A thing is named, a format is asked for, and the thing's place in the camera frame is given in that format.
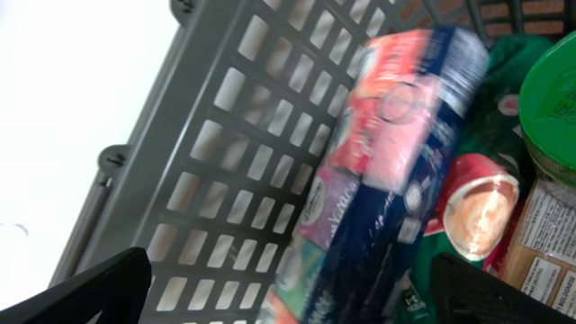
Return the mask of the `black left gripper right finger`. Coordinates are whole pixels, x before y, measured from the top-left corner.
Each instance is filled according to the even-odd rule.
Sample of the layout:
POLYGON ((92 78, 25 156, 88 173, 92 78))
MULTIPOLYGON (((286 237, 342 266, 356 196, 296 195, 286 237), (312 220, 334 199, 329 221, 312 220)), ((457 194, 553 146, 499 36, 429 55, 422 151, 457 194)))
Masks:
POLYGON ((575 324, 575 320, 451 254, 430 266, 430 293, 439 323, 575 324))

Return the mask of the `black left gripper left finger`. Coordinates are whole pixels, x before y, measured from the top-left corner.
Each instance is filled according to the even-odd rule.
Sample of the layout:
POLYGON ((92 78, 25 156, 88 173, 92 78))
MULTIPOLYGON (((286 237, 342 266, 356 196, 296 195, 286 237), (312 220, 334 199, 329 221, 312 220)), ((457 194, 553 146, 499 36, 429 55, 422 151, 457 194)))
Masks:
POLYGON ((4 324, 138 324, 151 264, 142 247, 130 247, 65 282, 1 311, 4 324))

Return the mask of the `red spaghetti pasta packet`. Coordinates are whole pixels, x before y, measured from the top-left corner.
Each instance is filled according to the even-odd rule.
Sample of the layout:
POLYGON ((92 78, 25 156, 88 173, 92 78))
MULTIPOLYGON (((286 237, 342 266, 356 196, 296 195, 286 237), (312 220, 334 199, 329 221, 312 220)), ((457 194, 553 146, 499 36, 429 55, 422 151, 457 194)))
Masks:
POLYGON ((527 296, 575 317, 575 190, 538 179, 528 197, 489 195, 500 240, 482 269, 527 296))

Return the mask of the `Kleenex tissue multipack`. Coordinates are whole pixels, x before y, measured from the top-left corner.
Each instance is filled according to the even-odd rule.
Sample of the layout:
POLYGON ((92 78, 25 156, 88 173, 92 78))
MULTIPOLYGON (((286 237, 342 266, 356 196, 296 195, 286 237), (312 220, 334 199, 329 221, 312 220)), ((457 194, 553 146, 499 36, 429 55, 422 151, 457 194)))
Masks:
POLYGON ((261 323, 386 323, 489 54, 461 27, 369 40, 261 323))

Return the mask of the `grey plastic basket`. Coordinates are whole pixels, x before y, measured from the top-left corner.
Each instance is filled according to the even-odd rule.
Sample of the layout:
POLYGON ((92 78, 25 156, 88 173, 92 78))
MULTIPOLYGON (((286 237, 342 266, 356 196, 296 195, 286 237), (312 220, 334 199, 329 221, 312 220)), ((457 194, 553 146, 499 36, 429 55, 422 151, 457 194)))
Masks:
POLYGON ((364 43, 460 25, 559 40, 572 1, 174 1, 177 32, 128 141, 105 148, 52 277, 132 246, 144 323, 252 323, 272 287, 364 43))

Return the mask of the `green Nescafe coffee bag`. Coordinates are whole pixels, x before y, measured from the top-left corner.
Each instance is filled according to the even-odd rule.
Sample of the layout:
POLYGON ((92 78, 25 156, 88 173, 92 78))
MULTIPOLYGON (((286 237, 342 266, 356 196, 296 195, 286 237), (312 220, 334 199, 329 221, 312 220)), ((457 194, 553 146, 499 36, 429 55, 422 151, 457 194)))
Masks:
POLYGON ((463 125, 460 146, 396 308, 397 323, 436 323, 430 267, 450 254, 497 276, 536 171, 522 139, 518 95, 552 47, 535 35, 499 38, 463 125))

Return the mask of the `green lid jar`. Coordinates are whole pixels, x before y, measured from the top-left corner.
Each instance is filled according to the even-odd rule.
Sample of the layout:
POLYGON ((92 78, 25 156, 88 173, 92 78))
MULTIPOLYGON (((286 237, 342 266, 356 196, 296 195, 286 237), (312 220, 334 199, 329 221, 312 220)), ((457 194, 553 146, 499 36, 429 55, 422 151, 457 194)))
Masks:
POLYGON ((519 94, 529 154, 543 172, 575 186, 575 34, 553 45, 530 69, 519 94))

